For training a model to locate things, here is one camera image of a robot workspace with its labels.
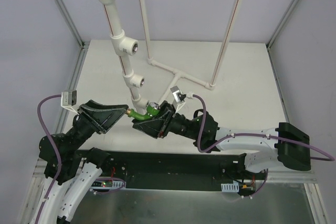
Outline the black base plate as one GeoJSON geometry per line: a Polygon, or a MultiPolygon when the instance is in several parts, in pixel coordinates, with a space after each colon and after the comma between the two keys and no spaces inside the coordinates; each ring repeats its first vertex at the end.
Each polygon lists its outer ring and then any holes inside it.
{"type": "Polygon", "coordinates": [[[127,189],[220,191],[234,180],[265,179],[245,169],[245,155],[169,154],[110,151],[102,176],[123,179],[127,189]]]}

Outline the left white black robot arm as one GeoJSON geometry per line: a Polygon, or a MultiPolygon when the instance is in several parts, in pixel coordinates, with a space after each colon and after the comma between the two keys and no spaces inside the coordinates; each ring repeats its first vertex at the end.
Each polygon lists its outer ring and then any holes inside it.
{"type": "Polygon", "coordinates": [[[44,184],[30,223],[71,223],[74,213],[96,180],[120,182],[111,155],[91,148],[85,156],[78,149],[94,134],[106,134],[129,107],[103,105],[93,100],[79,106],[72,127],[66,133],[46,135],[39,142],[39,158],[46,161],[44,184]]]}

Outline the right aluminium frame post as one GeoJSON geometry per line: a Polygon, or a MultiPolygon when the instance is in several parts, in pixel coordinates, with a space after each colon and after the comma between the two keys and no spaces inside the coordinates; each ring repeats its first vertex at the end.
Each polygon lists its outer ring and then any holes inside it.
{"type": "Polygon", "coordinates": [[[276,42],[278,36],[280,35],[281,31],[284,29],[286,23],[289,21],[290,17],[294,13],[300,1],[301,0],[291,0],[290,1],[287,9],[285,10],[278,25],[276,26],[274,32],[272,33],[270,40],[266,43],[267,51],[269,51],[271,47],[273,46],[273,44],[276,42]]]}

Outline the aluminium frame post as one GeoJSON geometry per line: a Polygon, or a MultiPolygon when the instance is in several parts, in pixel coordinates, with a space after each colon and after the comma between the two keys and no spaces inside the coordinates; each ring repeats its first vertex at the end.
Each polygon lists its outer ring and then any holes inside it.
{"type": "Polygon", "coordinates": [[[63,17],[66,25],[68,26],[71,34],[73,35],[75,41],[79,45],[80,48],[83,48],[85,45],[85,41],[82,39],[65,3],[63,0],[54,0],[61,16],[63,17]]]}
{"type": "Polygon", "coordinates": [[[294,13],[300,1],[301,0],[291,0],[290,1],[287,9],[285,10],[278,25],[276,26],[274,32],[272,33],[270,40],[266,43],[267,51],[269,51],[271,47],[273,46],[273,44],[276,42],[278,36],[280,35],[281,31],[284,29],[286,23],[289,21],[290,17],[294,13]]]}

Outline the white pipe assembly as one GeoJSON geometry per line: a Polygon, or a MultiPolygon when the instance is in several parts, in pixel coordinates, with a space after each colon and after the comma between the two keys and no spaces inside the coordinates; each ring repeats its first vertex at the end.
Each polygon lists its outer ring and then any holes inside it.
{"type": "MultiPolygon", "coordinates": [[[[130,57],[134,56],[139,50],[139,42],[136,39],[130,38],[126,36],[124,30],[122,29],[116,0],[99,0],[99,2],[103,6],[104,13],[107,18],[110,39],[113,45],[115,54],[118,56],[121,69],[122,76],[124,78],[125,85],[128,87],[130,91],[131,101],[133,107],[137,112],[144,112],[148,99],[142,97],[139,93],[139,89],[143,86],[145,78],[141,75],[138,75],[134,72],[130,57]]],[[[219,70],[221,68],[229,41],[231,37],[231,33],[234,28],[234,24],[239,13],[239,9],[241,6],[242,0],[235,0],[232,11],[229,17],[229,21],[224,33],[224,39],[221,44],[221,48],[217,57],[217,61],[215,64],[214,72],[212,74],[212,78],[210,81],[203,81],[201,79],[196,78],[193,75],[190,75],[182,70],[170,67],[168,65],[162,64],[153,59],[151,55],[148,55],[147,61],[150,65],[160,68],[164,71],[170,72],[173,74],[173,80],[170,83],[170,86],[174,86],[180,79],[186,79],[193,83],[199,84],[209,90],[213,90],[216,85],[217,77],[219,74],[219,70]]]]}

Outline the left aluminium frame post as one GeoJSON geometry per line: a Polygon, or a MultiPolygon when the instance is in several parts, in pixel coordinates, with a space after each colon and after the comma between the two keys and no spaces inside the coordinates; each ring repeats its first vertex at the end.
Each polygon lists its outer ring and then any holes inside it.
{"type": "Polygon", "coordinates": [[[85,41],[82,39],[65,3],[63,0],[54,0],[61,16],[63,17],[66,25],[68,26],[71,34],[73,35],[75,41],[79,45],[80,48],[83,48],[85,45],[85,41]]]}

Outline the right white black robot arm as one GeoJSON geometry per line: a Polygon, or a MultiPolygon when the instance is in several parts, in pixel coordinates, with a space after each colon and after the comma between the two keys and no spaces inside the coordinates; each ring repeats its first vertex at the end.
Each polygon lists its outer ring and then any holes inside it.
{"type": "Polygon", "coordinates": [[[134,129],[153,138],[174,133],[192,139],[201,153],[245,150],[244,162],[236,166],[236,173],[242,179],[278,166],[302,172],[311,169],[309,136],[287,122],[280,122],[276,128],[241,133],[219,127],[209,113],[194,112],[189,120],[167,102],[150,103],[146,114],[128,109],[127,116],[133,119],[134,129]]]}

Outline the green water faucet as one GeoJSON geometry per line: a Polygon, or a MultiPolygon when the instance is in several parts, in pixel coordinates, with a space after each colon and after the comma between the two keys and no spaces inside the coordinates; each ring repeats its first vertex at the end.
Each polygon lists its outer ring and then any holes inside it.
{"type": "Polygon", "coordinates": [[[156,102],[149,102],[144,109],[144,113],[139,113],[134,109],[127,109],[126,115],[138,121],[144,121],[157,116],[160,112],[160,105],[156,102]]]}

